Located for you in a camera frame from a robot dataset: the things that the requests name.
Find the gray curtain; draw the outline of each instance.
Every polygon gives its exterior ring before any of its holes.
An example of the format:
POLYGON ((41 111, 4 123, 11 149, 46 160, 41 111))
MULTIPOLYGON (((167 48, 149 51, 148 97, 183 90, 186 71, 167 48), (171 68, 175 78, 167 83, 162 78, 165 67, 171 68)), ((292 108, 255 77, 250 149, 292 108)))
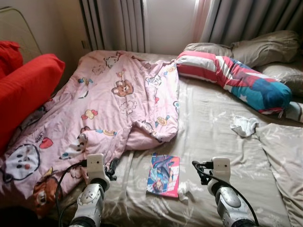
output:
POLYGON ((279 31, 299 32, 302 0, 211 0, 200 42, 230 45, 279 31))
POLYGON ((140 0, 80 0, 92 50, 145 52, 140 0))

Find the book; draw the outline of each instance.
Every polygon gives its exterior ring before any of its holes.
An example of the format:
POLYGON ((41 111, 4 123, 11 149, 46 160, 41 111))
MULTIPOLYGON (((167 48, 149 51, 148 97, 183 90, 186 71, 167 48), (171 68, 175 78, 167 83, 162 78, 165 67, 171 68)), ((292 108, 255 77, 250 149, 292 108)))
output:
POLYGON ((177 198, 180 158, 153 153, 151 160, 146 191, 177 198))

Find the headboard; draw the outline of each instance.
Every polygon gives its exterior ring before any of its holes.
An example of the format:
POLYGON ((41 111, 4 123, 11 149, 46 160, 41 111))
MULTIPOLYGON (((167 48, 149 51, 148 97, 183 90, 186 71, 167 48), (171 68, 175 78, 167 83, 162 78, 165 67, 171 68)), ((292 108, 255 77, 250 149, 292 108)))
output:
POLYGON ((0 9, 0 40, 19 43, 23 63, 42 54, 24 17, 12 7, 0 9))

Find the beige bed sheet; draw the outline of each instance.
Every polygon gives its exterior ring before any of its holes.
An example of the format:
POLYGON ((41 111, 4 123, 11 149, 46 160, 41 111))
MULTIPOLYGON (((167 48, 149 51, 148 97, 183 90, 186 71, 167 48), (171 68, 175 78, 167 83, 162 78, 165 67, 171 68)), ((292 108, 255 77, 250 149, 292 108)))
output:
MULTIPOLYGON (((175 56, 139 54, 150 61, 171 60, 175 56)), ((214 84, 181 78, 179 82, 179 130, 169 143, 148 151, 125 152, 116 169, 117 181, 105 193, 104 223, 118 226, 222 226, 214 197, 191 162, 207 161, 215 156, 231 160, 231 184, 251 203, 259 223, 264 227, 288 227, 290 221, 285 204, 276 186, 270 163, 256 135, 241 138, 230 129, 233 115, 259 120, 259 127, 274 122, 300 125, 264 116, 214 84), (190 186, 188 203, 146 194, 152 153, 180 157, 179 183, 190 186)), ((80 184, 62 206, 74 201, 84 184, 80 184)), ((70 221, 76 207, 64 216, 70 221)), ((50 214, 56 216, 55 209, 50 214)))

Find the striped pillow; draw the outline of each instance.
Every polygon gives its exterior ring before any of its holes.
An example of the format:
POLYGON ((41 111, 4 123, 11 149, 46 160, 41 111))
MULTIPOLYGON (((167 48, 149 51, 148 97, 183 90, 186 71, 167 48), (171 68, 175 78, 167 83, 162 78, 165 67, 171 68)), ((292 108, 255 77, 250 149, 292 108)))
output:
POLYGON ((286 85, 226 56, 184 51, 177 57, 177 69, 180 76, 220 85, 262 114, 281 112, 292 98, 286 85))

